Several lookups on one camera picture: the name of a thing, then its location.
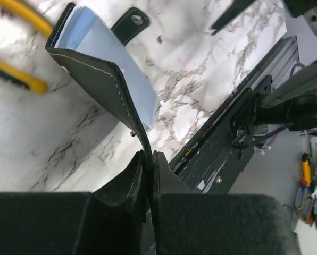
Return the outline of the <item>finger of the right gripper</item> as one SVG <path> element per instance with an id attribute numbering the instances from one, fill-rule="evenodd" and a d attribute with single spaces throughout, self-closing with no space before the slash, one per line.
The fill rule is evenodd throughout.
<path id="1" fill-rule="evenodd" d="M 219 33 L 254 2 L 255 0 L 234 0 L 224 13 L 211 25 L 210 29 L 213 31 L 212 35 L 215 36 Z"/>

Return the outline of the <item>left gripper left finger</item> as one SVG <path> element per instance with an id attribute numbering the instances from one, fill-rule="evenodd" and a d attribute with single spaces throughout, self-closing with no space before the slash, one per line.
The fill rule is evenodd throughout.
<path id="1" fill-rule="evenodd" d="M 0 192 L 0 254 L 139 254 L 144 162 L 95 192 Z"/>

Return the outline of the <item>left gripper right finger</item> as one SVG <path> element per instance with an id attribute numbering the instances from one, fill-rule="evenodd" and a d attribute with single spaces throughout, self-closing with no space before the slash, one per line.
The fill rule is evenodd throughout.
<path id="1" fill-rule="evenodd" d="M 155 154 L 157 254 L 300 254 L 280 203 L 260 194 L 194 193 Z"/>

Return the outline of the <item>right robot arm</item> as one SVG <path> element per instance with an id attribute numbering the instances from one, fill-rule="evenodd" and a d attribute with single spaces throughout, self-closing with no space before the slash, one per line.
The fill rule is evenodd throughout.
<path id="1" fill-rule="evenodd" d="M 317 128 L 317 60 L 303 67 L 273 92 L 255 93 L 240 110 L 232 146 L 255 147 L 281 131 Z"/>

